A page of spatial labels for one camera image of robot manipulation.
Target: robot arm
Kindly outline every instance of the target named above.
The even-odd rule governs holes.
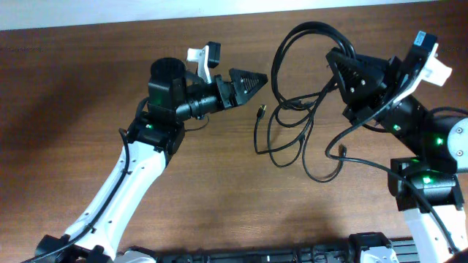
[[[27,262],[116,259],[130,218],[185,136],[184,121],[241,106],[268,82],[264,74],[240,69],[229,71],[229,82],[219,75],[212,82],[208,68],[219,63],[219,49],[220,44],[214,42],[202,50],[189,49],[187,60],[198,63],[198,75],[186,71],[176,58],[161,58],[151,65],[149,97],[138,105],[128,131],[121,130],[124,147],[109,178],[64,236],[44,236],[37,256]],[[148,111],[143,110],[146,104]]]
[[[437,57],[437,37],[420,31],[407,57],[389,61],[357,55],[350,58],[333,49],[327,60],[341,97],[347,104],[343,115],[353,125],[373,118],[415,155],[392,159],[391,169],[408,180],[429,201],[459,251],[468,247],[466,215],[457,173],[468,171],[468,118],[434,116],[440,108],[427,110],[410,95],[421,80],[442,86],[452,69]],[[380,110],[384,104],[389,106]],[[404,214],[421,262],[446,262],[455,252],[447,232],[437,223],[407,185],[388,176],[388,188]],[[385,262],[381,252],[364,246],[361,262]]]

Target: wood grain surface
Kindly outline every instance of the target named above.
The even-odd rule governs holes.
[[[261,15],[159,20],[0,32],[0,262],[33,256],[43,235],[60,237],[83,212],[121,151],[128,127],[148,93],[149,67],[161,57],[184,60],[188,47],[222,43],[221,63],[269,73],[279,43],[308,20],[331,24],[358,53],[403,58],[415,35],[439,37],[439,59],[453,67],[443,88],[421,83],[427,108],[467,107],[468,7],[464,1],[319,9]],[[304,37],[290,50],[279,76],[286,97],[320,90],[331,76],[325,37]],[[269,84],[246,106],[211,116],[186,135],[169,167],[150,187],[129,222],[120,249],[239,249],[316,243],[356,232],[408,236],[387,190],[384,172],[345,164],[328,184],[310,180],[300,162],[279,169],[257,156],[252,132],[257,108],[276,106]],[[349,126],[338,92],[325,98],[307,149],[309,169],[334,169],[325,146]],[[289,121],[301,114],[286,113]],[[187,127],[199,123],[187,122]],[[259,146],[265,148],[266,121]],[[274,145],[298,129],[275,126]],[[342,141],[348,156],[389,165],[411,153],[390,135],[359,129]],[[278,153],[287,161],[296,147]],[[463,192],[468,180],[461,176]]]

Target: black cable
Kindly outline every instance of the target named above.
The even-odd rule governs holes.
[[[286,38],[282,41],[280,46],[278,47],[278,50],[276,51],[275,57],[273,59],[273,66],[271,67],[271,88],[273,91],[274,96],[276,97],[276,100],[278,101],[278,106],[275,108],[273,113],[271,114],[270,120],[268,122],[268,129],[267,129],[267,150],[262,150],[259,151],[257,147],[257,130],[258,130],[258,125],[260,123],[260,120],[263,116],[259,117],[257,116],[257,121],[255,123],[255,128],[254,128],[254,148],[255,148],[255,153],[257,154],[266,154],[268,153],[270,156],[271,161],[273,164],[277,167],[287,167],[294,163],[302,153],[302,164],[304,167],[304,170],[306,174],[314,181],[319,182],[319,183],[326,183],[331,180],[333,180],[341,171],[343,167],[343,162],[339,161],[338,164],[336,165],[336,168],[334,171],[332,171],[329,175],[325,176],[325,180],[320,180],[314,177],[310,172],[309,169],[306,165],[306,149],[308,145],[308,141],[310,138],[310,134],[312,132],[312,129],[314,128],[314,116],[317,111],[317,108],[319,107],[320,103],[323,101],[325,98],[325,95],[331,91],[336,90],[338,87],[336,86],[336,82],[334,78],[332,77],[328,83],[325,85],[325,87],[316,93],[313,94],[307,94],[303,96],[297,96],[295,98],[291,99],[286,99],[282,96],[282,94],[279,92],[278,89],[278,73],[279,73],[279,68],[283,62],[283,59],[286,55],[286,52],[290,49],[292,44],[300,39],[301,37],[307,35],[307,34],[320,34],[323,36],[330,37],[339,47],[340,51],[343,52],[346,56],[349,56],[350,58],[355,58],[355,50],[354,47],[352,46],[351,42],[346,39],[341,33],[339,33],[336,29],[333,27],[321,23],[321,22],[306,22],[302,23],[299,26],[296,26],[287,36]],[[303,99],[309,99],[309,98],[314,98],[317,97],[314,101],[312,102],[305,102],[303,103]],[[279,118],[279,111],[280,110],[294,110],[294,111],[307,111],[307,114],[300,119],[299,121],[295,123],[284,123],[281,121]],[[304,124],[304,127],[302,128],[301,132],[297,137],[295,137],[291,142],[280,146],[278,148],[272,148],[271,146],[271,125],[273,123],[273,119],[276,120],[276,122],[280,125],[283,126],[284,128],[294,128],[297,127],[301,124]],[[273,153],[284,150],[286,148],[289,148],[299,142],[299,149],[297,154],[295,155],[294,159],[292,161],[287,162],[286,164],[278,164],[276,162],[276,159],[273,156]],[[342,147],[339,149],[339,155],[340,156],[345,156],[346,155],[346,148]]]
[[[203,126],[198,127],[198,128],[195,128],[195,129],[185,129],[185,132],[200,131],[201,129],[205,128],[205,127],[208,125],[208,123],[210,123],[210,116],[207,115],[207,116],[206,116],[206,120],[207,120],[207,121],[206,121],[205,124],[203,124]]]
[[[94,228],[94,225],[96,224],[96,222],[98,222],[99,218],[104,213],[104,211],[107,208],[107,206],[109,205],[110,201],[112,201],[112,198],[114,197],[114,195],[116,194],[118,188],[120,187],[120,185],[124,181],[125,175],[128,173],[128,169],[129,169],[129,165],[130,165],[129,144],[128,144],[128,141],[127,141],[127,137],[125,135],[125,131],[123,129],[119,129],[118,133],[120,134],[120,136],[122,138],[122,142],[124,143],[125,166],[124,166],[124,169],[122,170],[122,174],[121,174],[120,178],[118,179],[116,185],[114,186],[114,188],[110,192],[109,196],[107,197],[107,199],[105,200],[104,204],[101,206],[101,208],[99,209],[97,214],[94,216],[93,220],[91,220],[91,222],[85,226],[84,230],[79,235],[77,235],[75,238],[70,240],[67,244],[63,245],[60,248],[57,248],[54,251],[46,252],[46,253],[40,254],[39,256],[35,256],[35,257],[31,258],[31,259],[23,261],[22,263],[36,262],[36,261],[44,259],[44,258],[46,258],[48,256],[54,255],[54,254],[56,254],[58,252],[62,252],[65,249],[67,249],[67,248],[71,247],[72,245],[76,244],[77,241],[79,241],[82,237],[84,237],[86,234],[88,234],[88,232],[91,229]]]
[[[368,124],[363,124],[363,127],[368,129],[368,130],[371,130],[373,132],[388,133],[388,131],[386,129],[376,128],[376,127],[370,126]]]
[[[135,118],[138,119],[140,117],[141,112],[145,108],[146,103],[148,103],[149,97],[144,98],[137,106],[137,112],[135,113]]]
[[[454,112],[454,113],[461,113],[461,114],[468,115],[468,110],[463,110],[463,109],[459,109],[459,108],[455,108],[455,107],[437,107],[435,109],[429,110],[429,114],[434,115],[436,113],[440,113],[440,112],[443,112],[443,111],[450,111],[450,112]]]
[[[391,169],[381,165],[381,164],[377,164],[373,161],[368,161],[368,160],[364,160],[364,159],[359,159],[359,158],[349,158],[349,157],[343,157],[343,156],[335,156],[335,155],[332,155],[330,154],[330,151],[331,151],[331,148],[333,148],[333,146],[339,141],[341,140],[343,137],[345,137],[346,135],[348,135],[349,133],[355,131],[357,128],[361,127],[362,125],[364,125],[365,123],[368,123],[369,121],[371,121],[373,118],[375,118],[375,116],[379,115],[382,111],[388,109],[392,104],[393,104],[393,100],[399,95],[399,93],[397,93],[392,99],[390,99],[388,102],[384,103],[384,105],[382,105],[377,111],[375,111],[374,114],[372,114],[371,116],[369,116],[366,120],[363,120],[353,126],[351,126],[350,128],[348,129],[345,129],[344,131],[342,131],[340,134],[336,135],[333,140],[331,140],[331,142],[328,144],[327,148],[325,149],[325,155],[330,158],[330,159],[333,159],[333,160],[337,160],[337,161],[352,161],[352,162],[357,162],[357,163],[360,163],[360,164],[366,164],[366,165],[369,165],[371,167],[375,167],[375,168],[378,168],[378,169],[381,169],[385,172],[387,172],[390,176],[394,177],[395,179],[397,180],[400,180],[401,182],[403,182],[404,185],[406,185],[412,192],[412,194],[414,194],[414,196],[419,200],[419,202],[422,204],[422,206],[425,207],[425,209],[427,209],[429,212],[432,213],[434,219],[436,220],[436,222],[439,224],[439,227],[440,229],[442,230],[442,232],[444,233],[444,236],[445,236],[445,239],[447,239],[447,242],[449,244],[449,246],[452,248],[452,251],[454,253],[458,252],[458,249],[457,247],[455,246],[455,243],[453,242],[453,239],[452,237],[450,236],[450,233],[449,231],[447,230],[447,227],[444,225],[442,219],[439,217],[439,215],[437,214],[437,212],[435,211],[435,209],[432,207],[432,205],[429,203],[429,201],[427,200],[427,198],[425,198],[420,192],[419,190],[412,184],[410,183],[407,179],[403,178],[402,176],[400,176],[399,174],[395,173],[394,171],[392,171]]]

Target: cable plug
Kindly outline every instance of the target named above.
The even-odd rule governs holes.
[[[257,111],[257,118],[262,119],[263,116],[265,116],[265,111],[266,111],[266,105],[265,104],[260,105],[260,108]]]
[[[339,145],[339,147],[338,147],[338,153],[339,153],[339,156],[340,156],[340,157],[346,157],[346,153],[347,153],[347,148],[346,148],[346,146],[344,146],[344,145],[342,145],[342,144]]]

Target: black plastic part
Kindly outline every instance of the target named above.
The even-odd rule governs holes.
[[[203,119],[205,114],[219,111],[218,104],[216,95],[194,95],[187,99],[186,103],[179,105],[175,110],[175,114],[180,121],[190,118]]]
[[[185,71],[184,63],[177,58],[161,58],[151,65],[148,107],[166,110],[167,113],[161,116],[163,119],[184,102]]]
[[[88,257],[86,257],[86,263],[112,263],[113,260],[103,254],[104,248],[100,245],[94,247],[94,249],[89,252]]]
[[[467,263],[468,262],[468,249],[465,249],[453,255],[446,263]]]
[[[408,96],[378,121],[414,154],[425,156],[432,170],[455,174],[458,165],[448,150],[448,134],[463,117],[428,114],[417,99]]]
[[[378,67],[378,65],[382,63],[382,61],[376,62],[377,67],[374,67],[374,71],[379,69],[383,70],[383,65]],[[361,83],[361,88],[355,88],[355,93],[360,96],[353,98],[352,101],[350,101],[350,99],[348,98],[349,95],[345,92],[341,92],[342,89],[340,89],[343,101],[345,100],[345,98],[348,98],[348,101],[350,102],[344,109],[343,115],[350,121],[351,124],[354,125],[373,115],[375,109],[387,102],[387,100],[391,98],[394,92],[400,88],[397,82],[397,76],[399,75],[398,71],[400,66],[401,61],[397,57],[393,57],[386,66],[386,72],[382,82],[379,84],[379,88],[368,85],[367,82],[365,85],[362,85]],[[362,92],[362,90],[366,89],[369,89],[369,91],[366,91],[365,93]]]
[[[219,64],[219,57],[221,56],[221,44],[217,42],[208,42],[208,67],[214,69]]]
[[[432,206],[455,205],[457,210],[463,209],[463,194],[456,175],[427,169],[422,161],[415,158],[391,159],[390,168],[419,189]],[[419,208],[422,213],[428,213],[413,193],[400,180],[390,175],[388,190],[396,198],[399,211]]]
[[[34,252],[34,255],[35,256],[39,256],[41,254],[44,254],[44,253],[48,253],[49,251],[54,251],[58,248],[61,248],[63,247],[64,245],[66,245],[68,243],[68,240],[69,240],[69,236],[68,235],[64,235],[63,237],[61,238],[56,238],[56,237],[52,237],[50,235],[45,235],[41,241],[39,242],[39,244],[37,245],[36,247],[36,251]],[[56,257],[58,256],[58,254],[53,254],[51,256],[48,256],[44,259],[41,259],[39,261],[37,261],[37,263],[54,263],[56,262]]]
[[[423,68],[436,41],[436,36],[426,34],[421,45],[413,44],[408,51],[407,57],[403,60],[401,71],[404,72],[404,74],[409,74],[413,69]]]
[[[64,235],[60,239],[45,235],[39,245],[36,247],[35,255],[38,256],[49,251],[56,250],[66,245],[69,241],[69,236]],[[48,256],[47,258],[36,261],[37,263],[74,263],[76,259],[82,257],[89,263],[112,263],[112,259],[109,256],[103,254],[104,248],[96,246],[92,251],[81,248],[77,245],[72,245],[66,250]]]
[[[350,243],[339,241],[337,243],[314,245],[312,247],[312,258],[314,263],[342,263],[352,262],[354,250]]]
[[[215,76],[218,95],[223,110],[246,104],[267,82],[265,74],[230,69],[231,82],[224,82],[220,75]]]
[[[361,252],[367,251],[372,247],[385,246],[386,248],[392,248],[392,243],[389,239],[381,232],[369,232],[353,234],[349,237],[350,246],[355,255],[352,258],[355,259],[355,263],[360,263]]]
[[[167,165],[185,136],[184,123],[158,123],[152,117],[152,114],[142,112],[134,119],[128,128],[127,139],[129,143],[144,142],[153,145],[158,152],[164,151]]]
[[[336,48],[326,58],[343,102],[354,111],[385,92],[387,85],[383,80],[388,61],[363,55],[354,59]]]

